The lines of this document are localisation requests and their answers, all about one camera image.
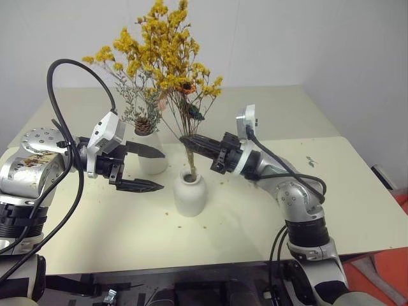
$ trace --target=white ceramic vase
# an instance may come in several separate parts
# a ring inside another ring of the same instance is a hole
[[[140,136],[136,134],[135,140],[137,143],[148,145],[149,147],[153,147],[163,152],[163,146],[161,145],[157,132],[153,132],[146,136]],[[139,156],[139,164],[142,172],[146,174],[158,174],[167,169],[168,161],[167,157],[147,158]]]
[[[207,201],[207,185],[204,178],[197,174],[194,182],[186,182],[184,177],[191,174],[190,169],[181,170],[173,185],[176,209],[185,217],[199,215]]]

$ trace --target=orange flower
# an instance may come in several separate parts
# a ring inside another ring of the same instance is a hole
[[[177,90],[183,94],[192,94],[196,91],[196,87],[193,84],[186,82],[181,86],[177,86]]]

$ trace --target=white wall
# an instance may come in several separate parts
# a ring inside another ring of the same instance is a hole
[[[46,98],[53,60],[92,54],[123,25],[138,35],[133,22],[152,2],[2,0],[0,148]],[[189,20],[200,59],[225,86],[304,84],[366,162],[381,164],[402,187],[407,10],[406,0],[191,0]],[[86,73],[61,69],[59,86],[96,86]]]

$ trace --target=white table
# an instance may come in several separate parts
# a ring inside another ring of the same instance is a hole
[[[236,109],[256,102],[259,137],[271,135],[275,139],[263,143],[299,171],[326,181],[326,221],[339,254],[408,246],[408,218],[404,212],[299,87],[228,89],[221,97],[220,106],[213,109],[214,115],[206,120],[202,133],[217,139],[225,130],[234,133]],[[96,107],[99,98],[102,107]],[[80,136],[86,136],[104,115],[108,103],[105,100],[103,92],[95,89],[66,89],[59,93],[66,120],[72,132]],[[68,103],[83,107],[74,112]],[[44,104],[21,133],[49,126],[51,115],[50,107]],[[131,140],[131,129],[127,135]],[[166,143],[174,141],[166,130],[161,131],[161,136]],[[307,138],[280,140],[302,137]],[[16,145],[17,139],[10,144]],[[15,150],[7,150],[0,164]],[[198,217],[182,217],[175,210],[171,185],[186,163],[184,148],[169,143],[164,150],[170,164],[164,173],[142,175],[137,156],[131,154],[126,157],[124,174],[125,179],[154,180],[166,186],[163,190],[126,193],[116,191],[103,177],[85,178],[84,195],[73,217],[40,252],[47,259],[48,274],[268,259],[272,240],[284,224],[275,200],[242,177],[210,171],[211,161],[197,156],[196,165],[207,182],[209,199]],[[306,156],[317,162],[314,168],[308,165]],[[71,173],[57,189],[44,227],[46,234],[68,211],[76,189],[77,175]],[[286,249],[282,257],[290,258]]]

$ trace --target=pine cone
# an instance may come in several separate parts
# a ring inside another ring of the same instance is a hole
[[[151,134],[152,124],[146,117],[139,117],[135,122],[135,133],[139,136],[146,136]]]

